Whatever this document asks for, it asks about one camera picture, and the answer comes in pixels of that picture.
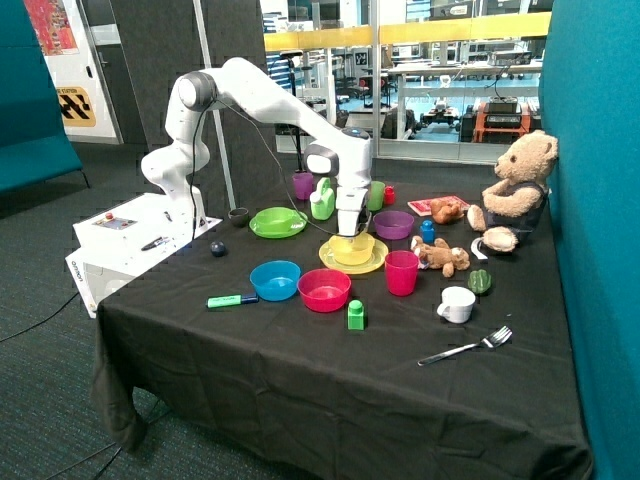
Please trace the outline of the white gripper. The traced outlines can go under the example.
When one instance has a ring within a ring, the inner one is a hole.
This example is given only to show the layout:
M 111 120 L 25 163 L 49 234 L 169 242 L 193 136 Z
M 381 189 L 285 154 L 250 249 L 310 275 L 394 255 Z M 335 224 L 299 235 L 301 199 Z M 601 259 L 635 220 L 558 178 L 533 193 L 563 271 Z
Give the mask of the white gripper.
M 337 188 L 336 208 L 338 234 L 349 236 L 348 242 L 353 245 L 357 235 L 362 238 L 368 235 L 371 213 L 367 208 L 368 188 Z

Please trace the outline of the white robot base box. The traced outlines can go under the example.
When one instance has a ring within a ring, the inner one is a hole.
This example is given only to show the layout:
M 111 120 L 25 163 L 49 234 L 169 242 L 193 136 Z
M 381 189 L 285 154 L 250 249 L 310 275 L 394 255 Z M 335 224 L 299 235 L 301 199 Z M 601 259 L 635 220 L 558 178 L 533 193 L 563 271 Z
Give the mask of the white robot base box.
M 144 193 L 74 224 L 80 247 L 66 263 L 88 315 L 95 318 L 102 300 L 220 222 L 200 216 L 193 225 L 184 211 L 172 208 L 167 196 Z M 141 250 L 159 237 L 170 241 Z

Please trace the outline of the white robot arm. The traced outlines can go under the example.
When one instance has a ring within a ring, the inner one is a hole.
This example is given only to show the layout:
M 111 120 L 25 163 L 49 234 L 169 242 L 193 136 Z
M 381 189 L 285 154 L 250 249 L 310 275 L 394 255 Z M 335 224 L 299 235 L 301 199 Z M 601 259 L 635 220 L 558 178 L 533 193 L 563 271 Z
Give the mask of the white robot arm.
M 371 214 L 372 140 L 356 127 L 338 128 L 297 97 L 278 86 L 261 69 L 235 57 L 220 68 L 189 72 L 171 90 L 165 131 L 171 142 L 146 155 L 141 168 L 147 180 L 168 199 L 172 228 L 189 234 L 205 218 L 200 191 L 188 175 L 209 161 L 201 139 L 204 115 L 237 104 L 251 118 L 266 124 L 295 125 L 313 137 L 304 151 L 308 171 L 337 181 L 338 233 L 354 237 L 367 230 Z

